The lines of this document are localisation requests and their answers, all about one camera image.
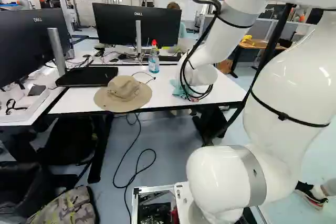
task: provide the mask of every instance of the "floor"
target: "floor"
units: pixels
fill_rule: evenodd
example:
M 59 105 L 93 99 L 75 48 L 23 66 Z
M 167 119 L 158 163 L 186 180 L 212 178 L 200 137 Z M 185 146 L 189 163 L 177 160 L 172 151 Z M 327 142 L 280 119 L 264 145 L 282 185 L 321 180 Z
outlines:
M 89 50 L 91 42 L 80 42 L 81 46 Z M 255 74 L 255 70 L 247 67 L 237 67 L 235 71 L 239 78 L 232 78 L 238 85 L 247 90 Z M 312 110 L 318 110 L 318 106 L 312 104 Z M 230 117 L 233 111 L 226 112 Z M 128 205 L 131 207 L 131 188 L 136 186 L 169 185 L 186 181 L 185 164 L 192 151 L 201 147 L 201 138 L 198 135 L 192 118 L 181 112 L 177 117 L 165 112 L 142 113 L 141 134 L 126 156 L 116 177 L 116 183 L 123 185 L 133 175 L 138 155 L 146 148 L 156 151 L 156 161 L 151 168 L 139 174 L 127 192 Z M 128 214 L 123 203 L 123 189 L 116 189 L 112 184 L 113 174 L 123 153 L 132 143 L 139 130 L 139 125 L 130 126 L 125 118 L 115 119 L 108 141 L 101 181 L 91 185 L 101 223 L 127 223 Z M 49 131 L 40 134 L 39 138 L 32 142 L 37 148 L 43 146 Z M 311 144 L 302 164 L 301 180 L 311 184 L 320 184 L 329 178 L 336 177 L 336 169 L 332 165 L 336 163 L 336 120 L 326 128 Z M 228 129 L 223 139 L 215 139 L 215 145 L 246 144 L 249 142 L 244 131 L 242 117 Z M 1 160 L 10 160 L 10 155 L 0 156 Z M 150 163 L 153 158 L 151 153 L 143 155 L 140 167 Z M 79 173 L 81 167 L 53 167 L 57 173 Z M 87 173 L 79 184 L 86 184 Z M 261 207 L 265 218 L 269 223 L 335 223 L 336 199 L 330 199 L 321 212 L 310 207 L 299 195 L 293 193 L 289 197 L 266 204 Z

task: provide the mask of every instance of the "laptop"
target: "laptop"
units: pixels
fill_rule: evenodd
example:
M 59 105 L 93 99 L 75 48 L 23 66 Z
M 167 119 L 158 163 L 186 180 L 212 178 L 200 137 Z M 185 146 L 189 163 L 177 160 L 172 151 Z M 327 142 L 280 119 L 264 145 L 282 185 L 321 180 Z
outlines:
M 56 80 L 59 87 L 103 87 L 118 74 L 117 67 L 73 68 Z

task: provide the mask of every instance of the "dell monitor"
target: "dell monitor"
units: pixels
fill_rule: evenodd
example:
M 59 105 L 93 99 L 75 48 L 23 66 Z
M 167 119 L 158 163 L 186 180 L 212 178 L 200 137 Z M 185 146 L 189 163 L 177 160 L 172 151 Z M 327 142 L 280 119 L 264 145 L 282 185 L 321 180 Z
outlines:
M 62 9 L 0 12 L 0 88 L 54 58 L 49 27 L 58 29 L 63 52 L 69 51 L 70 37 Z
M 133 45 L 135 21 L 141 20 L 142 45 L 173 46 L 179 37 L 181 10 L 92 3 L 99 41 L 112 45 Z

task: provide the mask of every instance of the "shoe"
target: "shoe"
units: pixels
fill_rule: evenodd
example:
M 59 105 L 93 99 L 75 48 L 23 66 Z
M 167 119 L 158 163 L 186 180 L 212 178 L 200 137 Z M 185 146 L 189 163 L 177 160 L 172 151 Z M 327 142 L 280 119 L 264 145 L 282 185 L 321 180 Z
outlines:
M 314 185 L 309 185 L 307 183 L 298 182 L 295 187 L 295 191 L 299 193 L 305 200 L 308 202 L 312 207 L 316 210 L 320 211 L 323 209 L 325 203 L 328 202 L 327 198 L 323 199 L 316 199 L 311 190 L 313 189 Z

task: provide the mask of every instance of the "cloth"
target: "cloth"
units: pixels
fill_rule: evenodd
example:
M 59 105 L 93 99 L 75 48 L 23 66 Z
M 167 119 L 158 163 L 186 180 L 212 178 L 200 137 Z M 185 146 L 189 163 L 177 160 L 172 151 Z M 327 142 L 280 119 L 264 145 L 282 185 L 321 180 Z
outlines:
M 186 38 L 187 37 L 187 28 L 183 22 L 180 23 L 180 29 L 178 31 L 179 38 Z
M 187 99 L 187 96 L 185 95 L 185 92 L 181 85 L 176 83 L 176 79 L 170 80 L 170 84 L 174 87 L 173 95 L 181 97 L 183 99 Z
M 187 99 L 187 96 L 181 86 L 180 83 L 177 83 L 176 82 L 176 79 L 173 79 L 173 80 L 170 80 L 170 84 L 174 87 L 174 90 L 173 90 L 173 95 L 177 96 L 177 97 L 181 97 L 183 99 Z M 189 99 L 192 101 L 192 102 L 198 102 L 199 99 L 195 99 L 195 98 L 192 98 L 192 97 L 189 97 Z

